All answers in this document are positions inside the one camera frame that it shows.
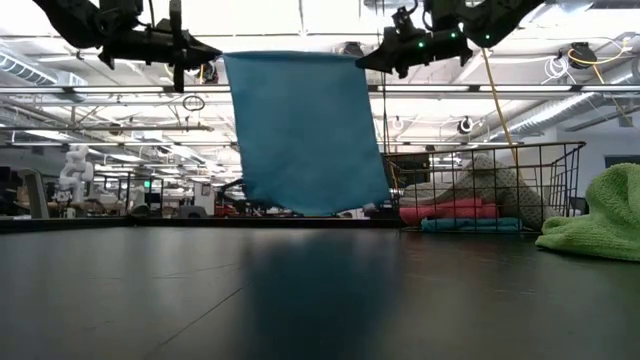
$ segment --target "blue towel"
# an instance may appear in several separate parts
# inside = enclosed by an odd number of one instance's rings
[[[225,65],[249,200],[329,215],[389,198],[355,58],[241,52]]]
[[[522,221],[516,218],[422,220],[422,231],[424,232],[451,230],[478,232],[518,232],[522,230]]]

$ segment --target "teal cloth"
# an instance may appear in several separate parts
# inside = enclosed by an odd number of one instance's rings
[[[241,52],[225,66],[249,200],[329,215],[390,197],[355,58]]]
[[[499,219],[424,219],[422,231],[478,231],[478,232],[518,232],[522,230],[522,221],[516,218]]]
[[[545,221],[536,245],[567,253],[640,261],[640,165],[620,164],[587,188],[589,215]]]

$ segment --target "wire basket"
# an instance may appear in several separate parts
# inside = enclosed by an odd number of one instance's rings
[[[584,142],[385,155],[392,208],[426,232],[539,232],[576,216]]]

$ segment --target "pink cloth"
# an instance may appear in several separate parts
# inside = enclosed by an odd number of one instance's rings
[[[480,198],[460,199],[435,205],[400,208],[400,217],[407,225],[418,226],[425,219],[495,219],[500,217],[496,204],[483,204]]]

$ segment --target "dark tabletop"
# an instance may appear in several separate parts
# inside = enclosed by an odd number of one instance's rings
[[[0,359],[640,359],[640,264],[506,235],[0,236]]]

